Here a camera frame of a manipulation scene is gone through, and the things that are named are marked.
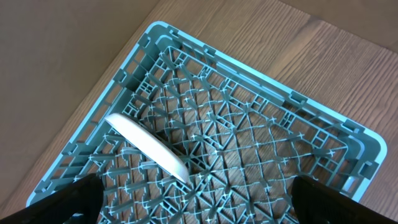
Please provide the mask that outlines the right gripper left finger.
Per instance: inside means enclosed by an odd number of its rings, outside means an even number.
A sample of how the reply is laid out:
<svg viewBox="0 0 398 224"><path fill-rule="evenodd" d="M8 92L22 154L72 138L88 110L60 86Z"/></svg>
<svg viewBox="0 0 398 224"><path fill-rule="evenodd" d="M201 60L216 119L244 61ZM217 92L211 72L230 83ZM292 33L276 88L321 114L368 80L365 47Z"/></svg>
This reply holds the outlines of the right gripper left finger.
<svg viewBox="0 0 398 224"><path fill-rule="evenodd" d="M90 174L1 219L1 224L96 223L103 197L102 180Z"/></svg>

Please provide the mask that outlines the pink round plate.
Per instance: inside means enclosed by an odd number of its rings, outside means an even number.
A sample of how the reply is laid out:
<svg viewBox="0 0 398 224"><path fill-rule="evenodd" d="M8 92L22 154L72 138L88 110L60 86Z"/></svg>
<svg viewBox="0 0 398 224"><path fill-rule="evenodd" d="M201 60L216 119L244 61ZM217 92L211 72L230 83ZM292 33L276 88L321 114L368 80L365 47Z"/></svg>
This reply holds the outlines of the pink round plate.
<svg viewBox="0 0 398 224"><path fill-rule="evenodd" d="M165 144L125 115L113 113L105 121L132 145L178 180L187 184L189 171Z"/></svg>

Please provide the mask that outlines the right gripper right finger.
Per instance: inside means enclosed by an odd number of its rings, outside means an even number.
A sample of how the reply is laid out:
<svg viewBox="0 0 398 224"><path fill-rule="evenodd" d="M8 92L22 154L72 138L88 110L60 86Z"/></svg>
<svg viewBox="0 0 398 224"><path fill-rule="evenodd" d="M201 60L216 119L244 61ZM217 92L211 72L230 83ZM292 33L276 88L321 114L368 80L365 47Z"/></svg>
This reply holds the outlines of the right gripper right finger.
<svg viewBox="0 0 398 224"><path fill-rule="evenodd" d="M294 179L291 193L300 224L397 224L305 175Z"/></svg>

